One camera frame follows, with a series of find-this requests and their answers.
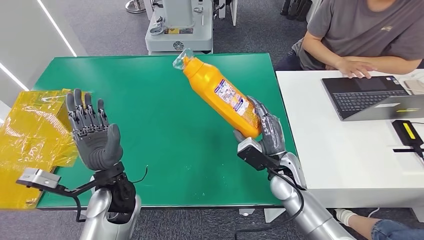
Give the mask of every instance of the yellow label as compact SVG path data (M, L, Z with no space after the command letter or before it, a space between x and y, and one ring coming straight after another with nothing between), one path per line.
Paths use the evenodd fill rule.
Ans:
M169 28L169 34L180 34L179 28Z
M416 112L418 110L420 110L420 108L408 108L404 110L397 110L396 113Z
M408 123L404 122L404 123L403 123L403 126L405 127L406 131L408 132L408 134L409 134L410 138L411 138L411 139L415 139L415 136L414 136L414 134L412 133L411 128L410 128L410 126L408 125Z

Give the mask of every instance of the gray t-shirt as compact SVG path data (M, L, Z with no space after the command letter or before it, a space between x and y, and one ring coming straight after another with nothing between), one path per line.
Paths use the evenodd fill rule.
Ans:
M307 30L341 57L424 59L424 0L396 0L381 12L371 11L367 0L323 0ZM302 68L325 70L302 42L292 47Z

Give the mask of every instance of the yellow plastic bag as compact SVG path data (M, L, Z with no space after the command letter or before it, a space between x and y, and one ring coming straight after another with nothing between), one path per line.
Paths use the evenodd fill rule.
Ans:
M35 208L41 192L16 180L25 168L52 172L78 156L65 98L68 89L23 91L0 127L0 209Z

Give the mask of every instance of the bottle label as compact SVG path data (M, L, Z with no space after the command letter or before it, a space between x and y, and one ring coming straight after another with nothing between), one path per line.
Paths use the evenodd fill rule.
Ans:
M240 116L243 116L246 109L248 109L249 101L238 94L231 84L224 79L222 79L218 86L216 86L215 93L226 104L230 104L232 109L234 109L234 111Z

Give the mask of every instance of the gray carpet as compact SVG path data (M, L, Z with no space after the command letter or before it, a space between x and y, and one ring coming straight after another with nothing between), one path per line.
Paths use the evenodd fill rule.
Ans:
M124 10L127 0L61 0L63 12L91 56L145 55L148 20L145 13ZM306 31L303 22L279 15L282 0L240 0L237 26L231 18L214 21L216 53L270 53L273 63L290 50ZM358 209L367 215L372 209ZM82 229L73 211L2 211L2 240L76 240ZM303 240L294 223L265 232L243 233L240 240ZM375 217L393 219L424 228L407 208L384 208ZM133 239L139 240L232 240L234 230L260 226L263 210L244 217L236 209L142 210Z

